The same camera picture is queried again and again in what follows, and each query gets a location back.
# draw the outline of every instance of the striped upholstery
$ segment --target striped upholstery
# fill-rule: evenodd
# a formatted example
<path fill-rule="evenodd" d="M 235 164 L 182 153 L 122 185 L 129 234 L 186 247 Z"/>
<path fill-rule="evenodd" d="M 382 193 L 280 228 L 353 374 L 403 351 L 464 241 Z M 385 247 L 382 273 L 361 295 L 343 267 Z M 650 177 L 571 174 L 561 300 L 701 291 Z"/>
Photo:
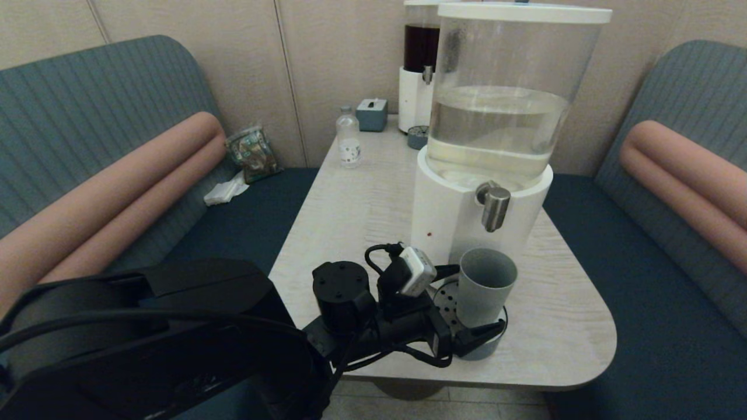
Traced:
<path fill-rule="evenodd" d="M 219 116 L 190 53 L 155 36 L 0 72 L 0 237 L 190 115 Z M 231 176 L 224 162 L 109 270 L 160 262 L 205 213 L 202 196 Z"/>
<path fill-rule="evenodd" d="M 747 170 L 747 50 L 699 40 L 662 57 L 595 179 L 747 336 L 745 274 L 620 167 L 623 140 L 644 120 L 662 123 Z"/>
<path fill-rule="evenodd" d="M 620 165 L 747 274 L 747 172 L 656 121 L 630 130 Z"/>

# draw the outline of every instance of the white dispenser base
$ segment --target white dispenser base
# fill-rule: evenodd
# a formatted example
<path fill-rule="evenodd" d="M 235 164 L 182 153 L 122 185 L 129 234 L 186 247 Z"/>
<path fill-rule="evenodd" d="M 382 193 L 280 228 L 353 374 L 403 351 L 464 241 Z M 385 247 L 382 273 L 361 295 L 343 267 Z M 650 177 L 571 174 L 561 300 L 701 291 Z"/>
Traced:
<path fill-rule="evenodd" d="M 426 163 L 427 148 L 418 153 L 410 244 L 437 265 L 458 264 L 462 254 L 475 247 L 501 251 L 516 261 L 553 181 L 550 165 L 537 185 L 511 193 L 503 226 L 490 233 L 480 222 L 483 206 L 477 203 L 474 189 L 459 187 L 433 172 Z"/>
<path fill-rule="evenodd" d="M 423 73 L 409 72 L 400 67 L 400 130 L 407 133 L 412 127 L 430 124 L 433 85 L 433 80 L 425 84 Z"/>

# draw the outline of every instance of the wall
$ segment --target wall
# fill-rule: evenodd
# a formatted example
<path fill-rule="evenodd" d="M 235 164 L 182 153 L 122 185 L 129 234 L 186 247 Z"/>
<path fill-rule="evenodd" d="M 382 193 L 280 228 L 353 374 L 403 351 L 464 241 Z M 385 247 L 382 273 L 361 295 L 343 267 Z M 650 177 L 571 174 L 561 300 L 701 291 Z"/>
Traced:
<path fill-rule="evenodd" d="M 341 105 L 379 97 L 397 112 L 405 10 L 402 0 L 278 4 L 309 165 L 318 167 Z"/>
<path fill-rule="evenodd" d="M 306 166 L 273 0 L 94 0 L 112 42 L 164 34 L 197 59 L 226 133 L 262 122 L 282 164 Z"/>
<path fill-rule="evenodd" d="M 689 40 L 717 40 L 747 47 L 747 1 L 685 1 L 666 49 Z"/>
<path fill-rule="evenodd" d="M 0 1 L 0 69 L 104 41 L 86 0 Z"/>
<path fill-rule="evenodd" d="M 593 174 L 661 54 L 691 39 L 747 46 L 744 0 L 554 0 L 609 7 L 551 161 Z M 389 99 L 397 111 L 401 0 L 0 1 L 0 68 L 112 42 L 166 34 L 205 71 L 226 131 L 260 120 L 285 166 L 319 166 L 338 106 Z"/>

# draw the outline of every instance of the gray tissue box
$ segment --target gray tissue box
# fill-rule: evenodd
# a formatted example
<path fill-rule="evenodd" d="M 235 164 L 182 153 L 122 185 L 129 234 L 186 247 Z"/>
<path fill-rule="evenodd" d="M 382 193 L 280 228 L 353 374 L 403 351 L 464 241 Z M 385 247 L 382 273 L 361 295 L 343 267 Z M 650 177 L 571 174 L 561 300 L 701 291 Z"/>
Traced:
<path fill-rule="evenodd" d="M 362 132 L 382 132 L 386 128 L 386 99 L 363 99 L 356 108 Z"/>

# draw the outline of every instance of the table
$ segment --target table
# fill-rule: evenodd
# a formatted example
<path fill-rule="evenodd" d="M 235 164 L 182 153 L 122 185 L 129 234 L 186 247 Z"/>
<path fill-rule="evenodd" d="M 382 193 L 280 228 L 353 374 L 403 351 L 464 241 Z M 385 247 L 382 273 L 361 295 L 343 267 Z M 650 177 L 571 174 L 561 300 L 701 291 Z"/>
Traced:
<path fill-rule="evenodd" d="M 376 296 L 377 276 L 363 252 L 374 244 L 409 241 L 418 152 L 407 147 L 396 116 L 383 133 L 362 132 L 359 139 L 364 160 L 355 169 L 341 167 L 336 143 L 330 147 L 270 272 L 299 327 L 319 315 L 311 291 L 314 268 L 357 262 L 368 270 Z M 382 267 L 388 263 L 385 253 L 372 259 Z M 559 391 L 604 372 L 617 345 L 612 315 L 544 210 L 517 266 L 506 302 L 509 326 L 487 359 L 455 358 L 439 369 L 393 353 L 346 377 Z M 413 347 L 427 350 L 424 343 Z"/>

